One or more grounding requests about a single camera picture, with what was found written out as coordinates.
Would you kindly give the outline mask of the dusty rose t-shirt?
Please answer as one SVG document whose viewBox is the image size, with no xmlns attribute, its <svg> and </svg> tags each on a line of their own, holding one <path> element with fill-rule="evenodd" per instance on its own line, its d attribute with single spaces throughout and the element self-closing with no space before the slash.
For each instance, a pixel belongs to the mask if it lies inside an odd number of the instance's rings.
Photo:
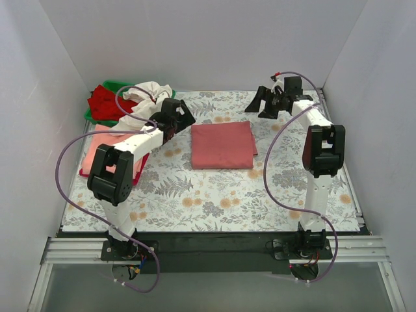
<svg viewBox="0 0 416 312">
<path fill-rule="evenodd" d="M 203 169 L 252 169 L 257 155 L 249 121 L 191 126 L 191 165 Z"/>
</svg>

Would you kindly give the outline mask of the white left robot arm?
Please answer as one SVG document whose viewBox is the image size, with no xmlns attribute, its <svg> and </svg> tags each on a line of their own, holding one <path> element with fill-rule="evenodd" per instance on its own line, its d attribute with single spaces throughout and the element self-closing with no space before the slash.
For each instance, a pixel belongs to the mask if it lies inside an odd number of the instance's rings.
<svg viewBox="0 0 416 312">
<path fill-rule="evenodd" d="M 195 122 L 183 100 L 167 98 L 162 102 L 161 111 L 153 114 L 141 129 L 141 134 L 115 145 L 97 147 L 87 187 L 100 201 L 105 218 L 110 222 L 107 239 L 111 250 L 122 259 L 133 259 L 140 249 L 137 242 L 130 239 L 137 231 L 127 208 L 135 164 Z"/>
</svg>

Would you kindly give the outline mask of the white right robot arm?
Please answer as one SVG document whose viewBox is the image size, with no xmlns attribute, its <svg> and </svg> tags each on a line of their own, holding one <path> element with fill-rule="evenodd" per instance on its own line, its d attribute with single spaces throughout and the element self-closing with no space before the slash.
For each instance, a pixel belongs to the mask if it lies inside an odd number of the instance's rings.
<svg viewBox="0 0 416 312">
<path fill-rule="evenodd" d="M 246 112 L 256 112 L 259 118 L 276 119 L 281 112 L 291 115 L 290 122 L 299 122 L 306 131 L 302 164 L 307 174 L 305 206 L 299 209 L 298 230 L 291 238 L 274 241 L 276 252 L 284 256 L 295 254 L 301 258 L 318 257 L 325 250 L 326 228 L 331 226 L 326 217 L 330 186 L 345 158 L 346 130 L 335 125 L 304 95 L 304 75 L 293 71 L 275 73 L 273 86 L 260 86 Z"/>
</svg>

